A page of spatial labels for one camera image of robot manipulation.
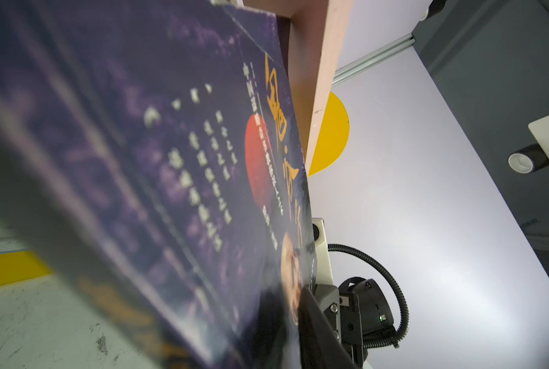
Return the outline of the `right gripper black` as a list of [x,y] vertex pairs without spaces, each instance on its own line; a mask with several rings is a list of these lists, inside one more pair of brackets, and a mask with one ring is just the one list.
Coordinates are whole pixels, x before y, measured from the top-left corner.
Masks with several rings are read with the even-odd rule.
[[349,278],[339,287],[317,284],[314,296],[355,364],[365,363],[369,349],[394,344],[394,317],[374,280]]

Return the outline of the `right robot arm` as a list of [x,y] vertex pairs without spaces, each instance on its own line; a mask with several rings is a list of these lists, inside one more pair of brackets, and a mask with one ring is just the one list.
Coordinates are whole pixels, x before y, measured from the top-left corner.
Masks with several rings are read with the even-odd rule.
[[[371,256],[343,244],[322,243],[315,250],[318,259],[315,302],[325,317],[326,327],[354,366],[363,368],[371,349],[398,348],[408,333],[410,312],[405,295],[391,273]],[[398,302],[398,327],[394,326],[388,300],[375,280],[352,277],[338,287],[333,285],[330,252],[354,256],[385,279]]]

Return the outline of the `dark purple portrait book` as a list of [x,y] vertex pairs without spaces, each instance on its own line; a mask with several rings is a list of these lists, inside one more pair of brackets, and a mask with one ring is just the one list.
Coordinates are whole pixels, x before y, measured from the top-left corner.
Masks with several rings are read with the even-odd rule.
[[0,1],[0,217],[162,368],[302,365],[290,30],[218,1]]

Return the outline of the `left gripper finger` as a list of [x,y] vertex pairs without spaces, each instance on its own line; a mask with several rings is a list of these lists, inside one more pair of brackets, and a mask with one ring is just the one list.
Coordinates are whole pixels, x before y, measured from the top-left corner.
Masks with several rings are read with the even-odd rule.
[[303,288],[298,307],[298,330],[303,369],[357,368],[320,310],[313,293]]

